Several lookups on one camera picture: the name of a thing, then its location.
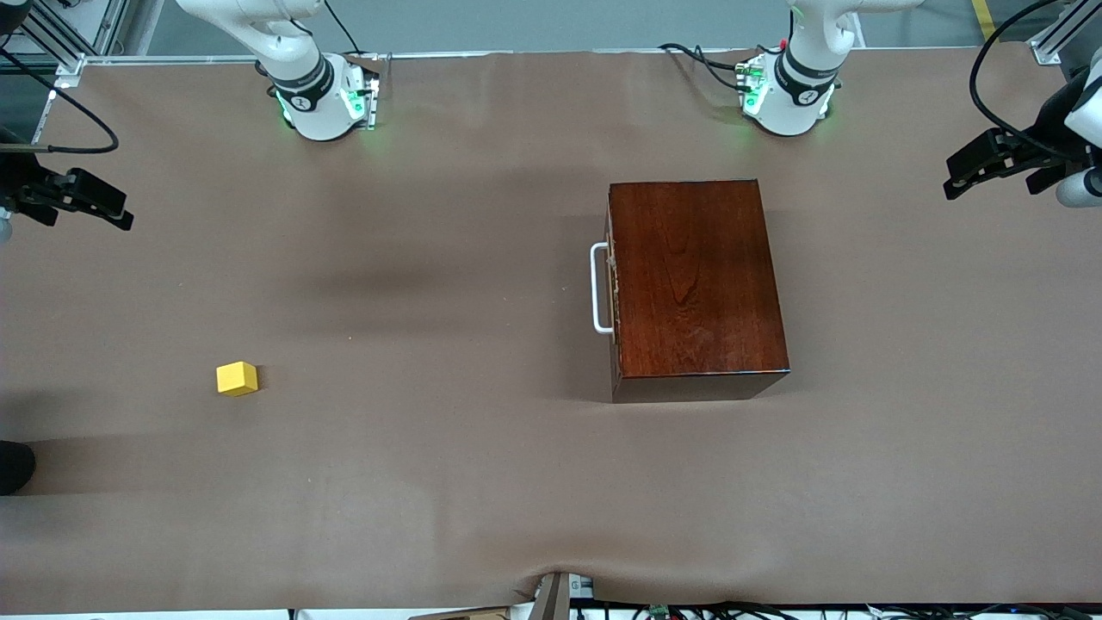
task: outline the brown wooden case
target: brown wooden case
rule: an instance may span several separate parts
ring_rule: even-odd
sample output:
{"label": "brown wooden case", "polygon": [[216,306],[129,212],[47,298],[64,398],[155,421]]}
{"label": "brown wooden case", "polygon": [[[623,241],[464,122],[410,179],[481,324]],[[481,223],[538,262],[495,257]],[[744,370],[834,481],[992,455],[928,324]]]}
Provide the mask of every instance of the brown wooden case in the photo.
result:
{"label": "brown wooden case", "polygon": [[757,181],[608,193],[613,401],[750,399],[789,372]]}

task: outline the table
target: table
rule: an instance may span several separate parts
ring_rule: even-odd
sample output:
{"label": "table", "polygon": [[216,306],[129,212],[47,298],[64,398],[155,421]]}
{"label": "table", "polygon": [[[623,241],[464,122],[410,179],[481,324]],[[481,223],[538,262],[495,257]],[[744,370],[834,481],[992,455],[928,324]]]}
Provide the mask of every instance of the table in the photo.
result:
{"label": "table", "polygon": [[[1022,180],[941,194],[988,124],[972,50],[858,51],[770,137],[683,57],[396,61],[380,126],[310,143],[248,65],[88,67],[130,232],[18,221],[3,611],[609,599],[1098,600],[1102,220]],[[996,47],[1028,123],[1060,85]],[[46,140],[98,143],[58,102]],[[758,177],[791,377],[607,403],[587,248],[608,184]],[[247,360],[264,390],[215,394]]]}

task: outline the cable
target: cable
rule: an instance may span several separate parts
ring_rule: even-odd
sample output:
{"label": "cable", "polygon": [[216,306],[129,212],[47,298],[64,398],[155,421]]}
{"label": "cable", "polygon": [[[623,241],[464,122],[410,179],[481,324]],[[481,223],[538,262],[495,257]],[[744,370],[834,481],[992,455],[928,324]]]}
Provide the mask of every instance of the cable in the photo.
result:
{"label": "cable", "polygon": [[348,37],[348,43],[352,43],[353,53],[363,54],[364,51],[359,48],[359,45],[356,43],[356,40],[352,37],[352,33],[348,32],[348,29],[345,28],[344,22],[341,21],[341,18],[337,17],[337,12],[334,11],[333,7],[329,6],[329,0],[325,0],[325,8],[329,11],[329,14],[333,15],[333,21],[337,22],[337,25],[339,25],[341,30],[344,31],[345,36]]}
{"label": "cable", "polygon": [[51,84],[51,83],[46,81],[45,79],[43,79],[42,76],[40,76],[39,74],[36,74],[33,70],[31,70],[30,67],[28,67],[22,62],[20,62],[20,59],[17,58],[15,56],[11,55],[11,53],[8,52],[7,50],[0,47],[0,55],[2,55],[3,57],[8,58],[8,62],[10,62],[11,64],[18,66],[20,68],[20,70],[22,70],[26,75],[30,75],[31,77],[33,77],[35,81],[37,81],[39,84],[42,84],[43,86],[45,86],[46,88],[48,88],[51,93],[56,93],[58,97],[65,99],[66,101],[69,102],[69,105],[72,105],[76,109],[78,109],[82,112],[84,112],[85,116],[87,116],[88,118],[91,119],[93,122],[95,122],[96,124],[98,124],[99,128],[102,129],[104,132],[107,133],[107,135],[111,139],[111,143],[108,144],[108,145],[106,145],[106,146],[91,146],[91,148],[89,148],[89,146],[55,146],[53,144],[47,144],[46,145],[46,152],[51,152],[51,153],[74,153],[74,154],[98,154],[98,153],[109,153],[109,152],[114,151],[115,149],[119,148],[119,137],[115,134],[115,131],[112,131],[111,128],[108,127],[106,122],[104,122],[102,120],[100,120],[100,118],[98,116],[96,116],[95,113],[93,113],[91,110],[89,110],[88,108],[86,108],[83,105],[80,105],[80,101],[77,101],[73,97],[69,97],[65,93],[65,90],[60,89],[56,86],[54,86],[53,84]]}
{"label": "cable", "polygon": [[694,47],[692,51],[690,51],[688,47],[679,43],[666,43],[663,45],[659,45],[658,48],[666,51],[678,50],[680,52],[683,52],[687,56],[696,61],[698,63],[703,63],[704,67],[707,68],[707,72],[711,73],[712,77],[714,77],[720,84],[723,84],[727,88],[738,90],[739,93],[750,91],[749,86],[744,86],[742,84],[732,84],[731,81],[727,81],[726,79],[720,77],[720,74],[715,73],[716,68],[724,70],[735,70],[735,65],[728,65],[726,63],[721,63],[710,59],[707,56],[704,55],[704,50],[702,50],[700,45],[696,45],[696,47]]}
{"label": "cable", "polygon": [[[680,43],[665,43],[662,45],[659,45],[658,48],[659,50],[666,50],[667,52],[669,52],[670,50],[677,50],[678,52],[683,53],[684,55],[687,55],[690,58],[696,61],[698,63],[704,63],[704,64],[707,64],[707,65],[712,65],[715,68],[722,68],[722,69],[727,69],[727,70],[735,70],[735,65],[728,65],[726,63],[721,63],[719,61],[712,61],[712,59],[705,58],[703,54],[698,55],[695,51],[690,50],[689,47],[685,47],[684,45],[682,45]],[[700,50],[700,45],[696,45],[696,50]]]}
{"label": "cable", "polygon": [[1029,143],[1034,148],[1037,148],[1037,149],[1039,149],[1039,150],[1044,151],[1045,153],[1048,153],[1048,154],[1050,154],[1052,156],[1060,157],[1060,159],[1066,159],[1066,160],[1070,160],[1070,161],[1076,161],[1076,160],[1080,159],[1080,156],[1069,155],[1067,153],[1062,153],[1062,152],[1054,149],[1052,146],[1050,146],[1050,145],[1048,145],[1048,144],[1046,144],[1046,143],[1044,143],[1044,142],[1035,139],[1035,138],[1033,138],[1031,135],[1027,134],[1025,131],[1022,131],[1020,129],[1017,129],[1016,127],[1014,127],[1009,122],[1006,122],[1005,120],[1003,120],[1002,118],[1000,118],[998,116],[996,116],[995,112],[991,111],[991,109],[987,108],[987,106],[983,102],[983,99],[980,98],[980,91],[976,89],[976,84],[975,84],[976,83],[976,78],[980,76],[980,66],[983,65],[983,59],[987,57],[987,52],[991,51],[991,47],[995,44],[995,41],[998,40],[1000,35],[1002,35],[1004,32],[1006,32],[1006,30],[1008,28],[1011,28],[1012,25],[1014,25],[1015,23],[1017,23],[1017,21],[1020,20],[1022,18],[1028,15],[1029,13],[1031,13],[1031,12],[1034,12],[1034,11],[1042,8],[1042,7],[1047,7],[1047,6],[1049,6],[1049,4],[1054,3],[1054,2],[1057,2],[1057,1],[1059,1],[1059,0],[1038,0],[1037,2],[1034,2],[1033,4],[1029,4],[1025,9],[1022,9],[1017,13],[1014,13],[1013,15],[1011,15],[1009,19],[1007,19],[1005,22],[1003,22],[1002,25],[1000,25],[998,28],[996,28],[995,32],[992,32],[991,36],[988,36],[987,40],[984,41],[983,47],[980,47],[980,53],[976,55],[975,62],[972,64],[972,73],[969,75],[969,78],[968,78],[968,89],[969,89],[969,94],[972,96],[972,104],[975,106],[975,108],[977,110],[980,110],[980,112],[983,113],[983,116],[987,117],[987,120],[994,122],[995,124],[997,124],[1001,129],[1003,129],[1007,133],[1011,133],[1011,134],[1017,137],[1018,139],[1020,139],[1020,140],[1025,141],[1025,142]]}
{"label": "cable", "polygon": [[704,58],[704,67],[707,68],[707,73],[711,73],[712,77],[714,77],[720,84],[723,84],[727,88],[733,88],[735,90],[738,90],[739,93],[749,93],[750,91],[750,87],[749,86],[744,86],[742,84],[732,84],[732,83],[727,81],[726,79],[720,77],[720,74],[715,73],[715,69],[712,68],[712,63],[710,63],[707,61],[707,58],[704,56],[704,51],[700,48],[700,45],[696,45],[696,53],[700,54],[700,57]]}
{"label": "cable", "polygon": [[314,33],[311,32],[309,29],[306,29],[306,26],[302,25],[302,23],[300,23],[299,20],[290,20],[290,21],[291,21],[291,25],[293,25],[294,28],[298,28],[299,30],[301,30],[302,32],[305,32],[310,36],[314,35]]}

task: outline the wooden lid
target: wooden lid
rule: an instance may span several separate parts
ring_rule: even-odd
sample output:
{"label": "wooden lid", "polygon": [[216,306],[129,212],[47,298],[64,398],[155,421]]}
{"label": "wooden lid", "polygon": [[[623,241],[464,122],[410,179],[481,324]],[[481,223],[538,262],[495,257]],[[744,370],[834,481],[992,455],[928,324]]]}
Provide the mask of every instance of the wooden lid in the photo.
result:
{"label": "wooden lid", "polygon": [[788,370],[757,181],[620,183],[608,204],[623,377]]}

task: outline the white metal handle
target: white metal handle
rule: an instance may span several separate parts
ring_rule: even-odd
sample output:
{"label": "white metal handle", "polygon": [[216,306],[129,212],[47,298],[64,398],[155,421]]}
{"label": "white metal handle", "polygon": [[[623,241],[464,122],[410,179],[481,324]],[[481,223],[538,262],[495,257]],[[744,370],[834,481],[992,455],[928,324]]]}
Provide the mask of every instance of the white metal handle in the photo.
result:
{"label": "white metal handle", "polygon": [[597,251],[602,249],[608,250],[608,241],[593,243],[590,248],[590,296],[593,300],[593,329],[599,335],[608,336],[613,334],[613,329],[601,325],[601,306],[597,303]]}

